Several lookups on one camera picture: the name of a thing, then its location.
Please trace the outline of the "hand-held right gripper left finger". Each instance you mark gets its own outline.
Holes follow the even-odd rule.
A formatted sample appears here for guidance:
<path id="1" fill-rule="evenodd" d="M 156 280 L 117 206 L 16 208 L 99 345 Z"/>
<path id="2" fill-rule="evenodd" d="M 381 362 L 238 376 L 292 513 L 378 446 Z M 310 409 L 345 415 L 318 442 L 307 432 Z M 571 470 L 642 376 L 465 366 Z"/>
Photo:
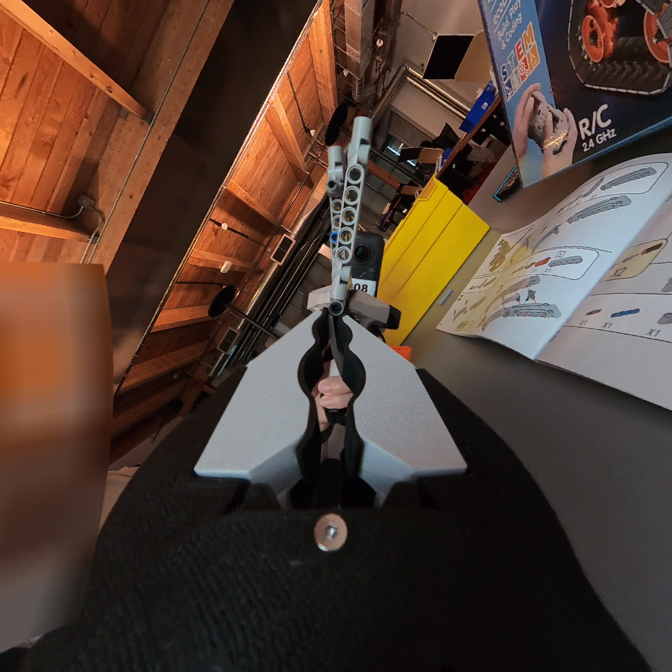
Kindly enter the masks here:
<path id="1" fill-rule="evenodd" d="M 315 344 L 315 312 L 256 357 L 239 382 L 194 471 L 265 484 L 281 505 L 301 479 L 296 448 L 315 399 L 300 387 L 298 368 Z"/>

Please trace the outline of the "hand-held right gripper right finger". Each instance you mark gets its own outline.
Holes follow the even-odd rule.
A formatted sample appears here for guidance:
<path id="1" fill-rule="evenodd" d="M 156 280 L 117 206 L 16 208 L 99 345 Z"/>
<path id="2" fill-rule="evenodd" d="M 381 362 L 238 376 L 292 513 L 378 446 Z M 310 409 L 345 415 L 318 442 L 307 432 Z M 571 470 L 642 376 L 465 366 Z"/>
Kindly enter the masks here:
<path id="1" fill-rule="evenodd" d="M 399 482 L 463 473 L 466 462 L 415 367 L 352 318 L 344 323 L 365 371 L 354 420 L 364 442 L 360 475 L 376 497 Z"/>

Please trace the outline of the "grey toy beam arm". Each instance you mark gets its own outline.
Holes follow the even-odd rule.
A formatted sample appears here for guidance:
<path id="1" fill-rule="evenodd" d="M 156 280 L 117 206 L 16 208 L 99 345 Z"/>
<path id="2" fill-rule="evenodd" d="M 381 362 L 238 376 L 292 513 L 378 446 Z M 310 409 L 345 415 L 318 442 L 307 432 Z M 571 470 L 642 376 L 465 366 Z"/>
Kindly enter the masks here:
<path id="1" fill-rule="evenodd" d="M 343 157 L 347 164 L 343 194 L 341 198 L 329 197 L 332 287 L 332 303 L 328 309 L 329 339 L 337 369 L 343 381 L 349 384 L 360 384 L 363 381 L 361 365 L 345 350 L 345 338 L 349 332 L 344 327 L 343 316 L 347 315 L 347 301 L 352 290 L 351 260 L 358 234 L 371 138 L 372 120 L 366 116 L 357 116 L 353 122 L 348 154 Z"/>

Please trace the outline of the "grey toy frame assembly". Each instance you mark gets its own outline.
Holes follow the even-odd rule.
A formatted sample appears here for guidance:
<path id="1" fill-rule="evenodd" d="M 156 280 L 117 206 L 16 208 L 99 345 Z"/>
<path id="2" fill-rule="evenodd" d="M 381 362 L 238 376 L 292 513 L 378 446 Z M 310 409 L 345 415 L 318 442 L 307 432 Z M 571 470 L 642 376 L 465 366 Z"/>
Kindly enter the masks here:
<path id="1" fill-rule="evenodd" d="M 331 199 L 341 198 L 347 169 L 343 158 L 343 147 L 340 145 L 328 147 L 328 162 L 326 193 Z"/>

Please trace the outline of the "grey desk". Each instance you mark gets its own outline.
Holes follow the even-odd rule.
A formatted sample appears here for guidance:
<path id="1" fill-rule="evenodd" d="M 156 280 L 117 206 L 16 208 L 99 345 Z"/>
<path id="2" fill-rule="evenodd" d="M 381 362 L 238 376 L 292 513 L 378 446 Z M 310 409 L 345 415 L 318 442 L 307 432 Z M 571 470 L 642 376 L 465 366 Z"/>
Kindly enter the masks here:
<path id="1" fill-rule="evenodd" d="M 508 149 L 469 205 L 491 231 L 405 341 L 413 363 L 523 462 L 593 588 L 655 671 L 671 670 L 670 411 L 436 326 L 500 232 L 531 223 L 616 163 L 670 150 L 666 128 L 498 202 L 492 195 L 515 163 Z"/>

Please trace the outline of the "person's left hand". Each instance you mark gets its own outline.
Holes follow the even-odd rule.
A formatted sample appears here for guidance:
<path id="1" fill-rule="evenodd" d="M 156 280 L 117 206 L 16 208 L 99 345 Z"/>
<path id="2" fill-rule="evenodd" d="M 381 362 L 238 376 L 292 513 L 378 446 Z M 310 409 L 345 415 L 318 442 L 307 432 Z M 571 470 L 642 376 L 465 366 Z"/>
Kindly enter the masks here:
<path id="1" fill-rule="evenodd" d="M 327 376 L 320 380 L 313 390 L 319 422 L 328 423 L 326 418 L 328 410 L 346 408 L 352 394 L 341 376 Z"/>

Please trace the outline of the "yellow plastic bin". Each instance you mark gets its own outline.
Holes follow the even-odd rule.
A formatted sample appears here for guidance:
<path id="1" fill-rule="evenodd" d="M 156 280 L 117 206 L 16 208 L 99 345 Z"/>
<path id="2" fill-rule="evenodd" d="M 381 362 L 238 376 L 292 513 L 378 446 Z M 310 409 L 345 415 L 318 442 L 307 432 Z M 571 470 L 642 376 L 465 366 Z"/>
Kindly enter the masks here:
<path id="1" fill-rule="evenodd" d="M 401 312 L 388 344 L 402 344 L 489 229 L 441 181 L 428 182 L 384 251 L 378 298 Z"/>

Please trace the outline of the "small flat blue box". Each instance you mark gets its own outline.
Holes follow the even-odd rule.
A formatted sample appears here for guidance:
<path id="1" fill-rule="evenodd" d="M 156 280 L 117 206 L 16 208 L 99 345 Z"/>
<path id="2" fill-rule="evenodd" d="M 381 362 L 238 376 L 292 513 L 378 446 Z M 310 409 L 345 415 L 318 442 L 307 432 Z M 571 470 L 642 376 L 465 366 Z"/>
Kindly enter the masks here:
<path id="1" fill-rule="evenodd" d="M 511 169 L 507 177 L 495 191 L 493 198 L 498 202 L 504 202 L 514 195 L 521 187 L 522 179 L 520 177 L 519 167 L 516 165 Z"/>

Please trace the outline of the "blue plastic tray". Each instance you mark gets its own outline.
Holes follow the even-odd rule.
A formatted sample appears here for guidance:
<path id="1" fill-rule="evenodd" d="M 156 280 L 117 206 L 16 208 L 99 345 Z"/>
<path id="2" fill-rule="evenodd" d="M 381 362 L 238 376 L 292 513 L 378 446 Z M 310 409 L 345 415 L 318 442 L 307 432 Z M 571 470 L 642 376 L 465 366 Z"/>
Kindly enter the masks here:
<path id="1" fill-rule="evenodd" d="M 469 129 L 475 127 L 482 120 L 487 111 L 492 107 L 494 101 L 497 98 L 497 95 L 498 90 L 496 84 L 492 81 L 489 81 L 486 87 L 483 89 L 483 92 L 475 101 L 462 125 Z"/>

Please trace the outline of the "white instruction booklet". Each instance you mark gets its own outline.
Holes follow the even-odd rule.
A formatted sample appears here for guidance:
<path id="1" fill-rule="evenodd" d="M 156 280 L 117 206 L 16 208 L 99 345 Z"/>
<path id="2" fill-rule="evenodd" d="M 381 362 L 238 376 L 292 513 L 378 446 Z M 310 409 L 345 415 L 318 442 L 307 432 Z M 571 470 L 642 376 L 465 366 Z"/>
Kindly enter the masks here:
<path id="1" fill-rule="evenodd" d="M 671 409 L 671 154 L 503 234 L 438 324 Z"/>

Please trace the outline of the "beige board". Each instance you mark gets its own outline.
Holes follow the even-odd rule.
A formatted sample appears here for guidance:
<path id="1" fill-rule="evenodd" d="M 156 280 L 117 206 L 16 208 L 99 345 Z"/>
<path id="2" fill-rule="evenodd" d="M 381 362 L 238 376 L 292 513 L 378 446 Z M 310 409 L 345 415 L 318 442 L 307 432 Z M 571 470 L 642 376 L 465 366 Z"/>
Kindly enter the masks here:
<path id="1" fill-rule="evenodd" d="M 456 82 L 487 84 L 491 79 L 491 53 L 484 30 L 473 36 L 454 76 Z"/>

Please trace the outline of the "large blue toy box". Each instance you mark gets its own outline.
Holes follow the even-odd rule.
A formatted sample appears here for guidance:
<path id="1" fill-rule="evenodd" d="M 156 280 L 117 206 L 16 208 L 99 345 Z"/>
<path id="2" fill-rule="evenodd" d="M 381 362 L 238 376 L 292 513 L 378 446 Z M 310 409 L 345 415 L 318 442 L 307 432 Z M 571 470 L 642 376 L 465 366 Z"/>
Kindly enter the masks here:
<path id="1" fill-rule="evenodd" d="M 671 122 L 670 1 L 479 1 L 524 187 Z"/>

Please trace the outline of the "black wall panel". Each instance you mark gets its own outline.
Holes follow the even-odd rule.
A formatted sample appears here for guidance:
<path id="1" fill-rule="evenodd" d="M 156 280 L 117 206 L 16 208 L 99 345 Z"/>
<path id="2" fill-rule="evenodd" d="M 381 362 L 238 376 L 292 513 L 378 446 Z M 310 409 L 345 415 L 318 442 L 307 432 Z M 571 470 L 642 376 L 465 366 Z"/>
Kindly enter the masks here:
<path id="1" fill-rule="evenodd" d="M 474 34 L 439 35 L 426 64 L 423 78 L 429 80 L 455 79 L 474 38 Z"/>

